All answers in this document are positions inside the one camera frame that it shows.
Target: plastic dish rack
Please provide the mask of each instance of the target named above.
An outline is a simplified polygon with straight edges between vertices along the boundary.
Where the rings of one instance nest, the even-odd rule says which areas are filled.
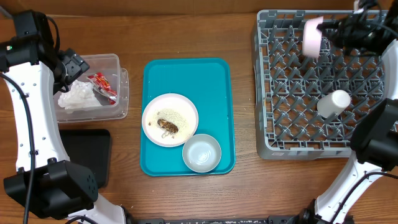
[[[349,157],[355,126],[382,101],[384,72],[379,57],[344,56],[322,39],[317,59],[301,54],[305,21],[341,19],[352,11],[263,10],[253,32],[256,76],[257,153],[263,159]],[[378,20],[378,11],[368,19]],[[344,90],[351,105],[322,118],[320,98]]]

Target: teal tray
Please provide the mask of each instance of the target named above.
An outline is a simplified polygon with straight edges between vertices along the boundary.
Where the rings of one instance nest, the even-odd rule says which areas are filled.
[[[199,125],[195,134],[209,134],[221,146],[218,166],[205,174],[190,170],[182,160],[182,147],[161,147],[141,128],[141,169],[151,176],[226,174],[235,166],[235,133],[228,64],[220,58],[154,60],[144,70],[142,112],[165,93],[186,96],[196,106]]]

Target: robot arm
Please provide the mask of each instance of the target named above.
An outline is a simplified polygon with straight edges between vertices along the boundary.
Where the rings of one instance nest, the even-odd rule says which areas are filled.
[[[398,164],[398,134],[391,131],[398,120],[398,100],[395,100],[398,99],[398,1],[393,2],[384,23],[379,25],[369,23],[364,15],[376,3],[360,1],[362,9],[352,16],[317,25],[333,45],[345,49],[346,55],[353,49],[382,55],[385,100],[357,125],[350,142],[353,153],[339,176],[324,194],[295,218],[294,223],[343,223],[352,205],[381,176],[367,174],[383,174],[380,172],[390,171]],[[313,53],[312,43],[303,44],[307,44],[303,49]]]
[[[16,83],[26,96],[36,153],[35,169],[31,170],[24,104],[16,87],[6,82],[12,98],[18,137],[17,174],[4,179],[6,193],[25,206],[28,183],[32,182],[29,211],[39,218],[67,218],[83,223],[130,222],[132,217],[127,211],[98,193],[92,171],[69,161],[61,142],[53,94],[68,91],[68,85],[89,69],[88,64],[72,49],[58,51],[58,38],[53,47],[44,14],[26,11],[13,19],[17,37],[0,44],[0,72]]]

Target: wooden table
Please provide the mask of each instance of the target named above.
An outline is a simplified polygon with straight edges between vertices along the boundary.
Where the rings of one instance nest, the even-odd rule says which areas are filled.
[[[250,42],[255,19],[255,14],[57,19],[61,49],[71,47],[82,55],[117,54],[129,72],[127,118],[60,126],[111,132],[109,184],[100,189],[110,202],[124,205],[136,218],[261,218],[296,214],[333,182],[346,159],[267,161],[257,155]],[[11,21],[0,21],[0,27],[0,41],[14,35]],[[231,68],[235,168],[226,175],[149,177],[139,165],[144,67],[157,58],[192,57],[220,57]],[[0,95],[3,179],[16,173],[17,137],[4,82],[0,82]],[[386,177],[373,184],[350,211],[357,223],[397,223],[396,184]],[[1,185],[0,223],[21,223],[22,214],[22,206],[10,199]],[[30,217],[31,223],[65,223]]]

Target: white bowl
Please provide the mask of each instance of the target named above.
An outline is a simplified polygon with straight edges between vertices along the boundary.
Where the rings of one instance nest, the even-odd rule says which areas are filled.
[[[150,119],[150,116],[155,113],[157,110],[161,109],[175,109],[178,111],[179,109],[184,108],[184,113],[186,114],[181,114],[182,116],[187,116],[190,119],[190,122],[192,123],[193,130],[192,133],[188,135],[187,138],[178,141],[178,142],[164,142],[159,138],[155,138],[155,133],[149,131],[149,127],[147,124],[147,118]],[[185,96],[175,94],[175,93],[167,93],[160,95],[156,98],[154,98],[151,102],[148,103],[148,105],[145,107],[144,113],[142,114],[142,119],[141,119],[141,125],[142,129],[144,130],[145,135],[151,140],[153,143],[155,143],[158,146],[163,146],[163,147],[175,147],[179,146],[181,144],[184,144],[188,139],[190,139],[193,134],[195,134],[195,131],[197,131],[199,124],[199,115],[198,115],[198,110],[195,107],[195,105]]]
[[[213,170],[221,160],[221,147],[207,134],[196,134],[182,149],[182,159],[189,169],[204,173]]]

